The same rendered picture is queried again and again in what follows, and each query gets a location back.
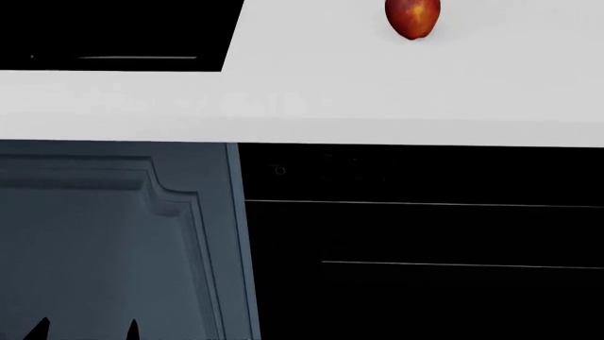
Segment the grey panelled cabinet door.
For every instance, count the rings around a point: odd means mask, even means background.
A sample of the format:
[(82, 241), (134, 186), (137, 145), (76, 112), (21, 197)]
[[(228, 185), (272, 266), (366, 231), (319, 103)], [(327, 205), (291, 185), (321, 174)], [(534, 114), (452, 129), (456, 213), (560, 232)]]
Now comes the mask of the grey panelled cabinet door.
[(261, 340), (235, 144), (0, 141), (0, 340)]

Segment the black oven front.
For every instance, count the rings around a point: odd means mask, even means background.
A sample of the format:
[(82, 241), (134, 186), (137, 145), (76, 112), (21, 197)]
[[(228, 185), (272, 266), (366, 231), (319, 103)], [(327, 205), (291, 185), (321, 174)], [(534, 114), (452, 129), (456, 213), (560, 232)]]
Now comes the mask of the black oven front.
[(604, 209), (245, 207), (262, 340), (604, 340)]

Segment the red yellow apple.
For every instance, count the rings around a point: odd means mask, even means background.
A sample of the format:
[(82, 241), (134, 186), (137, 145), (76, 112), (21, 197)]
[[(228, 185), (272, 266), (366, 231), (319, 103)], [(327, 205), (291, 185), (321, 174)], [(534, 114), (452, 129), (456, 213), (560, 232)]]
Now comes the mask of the red yellow apple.
[(385, 0), (385, 16), (393, 30), (414, 41), (428, 36), (441, 13), (441, 0)]

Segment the black dishwasher control panel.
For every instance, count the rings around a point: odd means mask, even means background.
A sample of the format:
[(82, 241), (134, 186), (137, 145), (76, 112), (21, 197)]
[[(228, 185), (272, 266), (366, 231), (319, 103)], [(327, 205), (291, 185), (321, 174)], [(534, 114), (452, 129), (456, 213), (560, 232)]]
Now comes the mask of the black dishwasher control panel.
[(250, 200), (604, 207), (604, 149), (240, 144)]

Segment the black induction cooktop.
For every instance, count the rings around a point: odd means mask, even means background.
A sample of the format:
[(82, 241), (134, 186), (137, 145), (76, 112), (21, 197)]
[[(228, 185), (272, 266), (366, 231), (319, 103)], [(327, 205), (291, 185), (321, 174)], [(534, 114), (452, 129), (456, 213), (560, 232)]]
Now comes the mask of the black induction cooktop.
[(244, 0), (0, 0), (0, 70), (223, 69)]

